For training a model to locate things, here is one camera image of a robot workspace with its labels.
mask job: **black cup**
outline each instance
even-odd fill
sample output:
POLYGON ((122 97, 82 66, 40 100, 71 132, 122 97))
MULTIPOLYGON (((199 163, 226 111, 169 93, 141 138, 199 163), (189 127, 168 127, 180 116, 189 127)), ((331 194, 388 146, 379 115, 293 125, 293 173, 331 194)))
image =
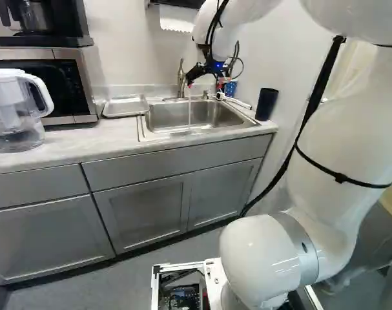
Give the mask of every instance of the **black cup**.
POLYGON ((258 106, 256 108, 256 118, 258 121, 267 121, 278 100, 279 90, 273 88, 262 88, 260 90, 258 106))

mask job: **paper towel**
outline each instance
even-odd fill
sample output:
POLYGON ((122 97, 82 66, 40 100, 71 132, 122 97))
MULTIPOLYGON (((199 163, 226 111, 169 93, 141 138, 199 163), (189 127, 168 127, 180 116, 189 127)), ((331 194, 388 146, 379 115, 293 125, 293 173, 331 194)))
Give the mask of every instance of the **paper towel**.
POLYGON ((161 29, 191 33, 197 13, 197 10, 191 8, 160 5, 161 29))

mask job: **backsplash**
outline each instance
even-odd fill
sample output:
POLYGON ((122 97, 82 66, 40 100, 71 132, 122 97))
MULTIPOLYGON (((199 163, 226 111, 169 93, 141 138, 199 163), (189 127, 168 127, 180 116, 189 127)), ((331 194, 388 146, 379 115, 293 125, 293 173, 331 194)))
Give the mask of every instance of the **backsplash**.
MULTIPOLYGON (((175 97, 177 96, 177 84, 130 84, 130 85, 109 85, 111 96, 128 95, 128 94, 144 94, 148 98, 153 97, 175 97)), ((215 87, 212 84, 193 84, 191 94, 201 95, 204 90, 208 90, 210 94, 215 93, 215 87)))

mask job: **countertop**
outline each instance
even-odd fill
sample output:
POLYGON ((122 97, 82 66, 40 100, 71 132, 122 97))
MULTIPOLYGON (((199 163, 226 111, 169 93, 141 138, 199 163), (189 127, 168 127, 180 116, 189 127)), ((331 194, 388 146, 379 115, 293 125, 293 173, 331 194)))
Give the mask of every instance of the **countertop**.
MULTIPOLYGON (((254 116, 252 110, 233 106, 250 117, 254 116)), ((245 129, 143 142, 138 140, 137 117, 101 119, 94 126, 56 127, 46 130, 45 142, 39 147, 20 153, 0 153, 0 174, 176 149, 278 130, 272 121, 260 123, 261 126, 245 129)))

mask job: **sink basin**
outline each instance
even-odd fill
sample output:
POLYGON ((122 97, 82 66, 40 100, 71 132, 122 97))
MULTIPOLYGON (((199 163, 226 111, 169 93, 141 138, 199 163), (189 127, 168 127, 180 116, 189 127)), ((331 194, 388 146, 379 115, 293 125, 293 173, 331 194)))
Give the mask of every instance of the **sink basin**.
POLYGON ((259 125, 224 101, 177 99, 149 103, 138 118, 139 140, 160 140, 259 125))

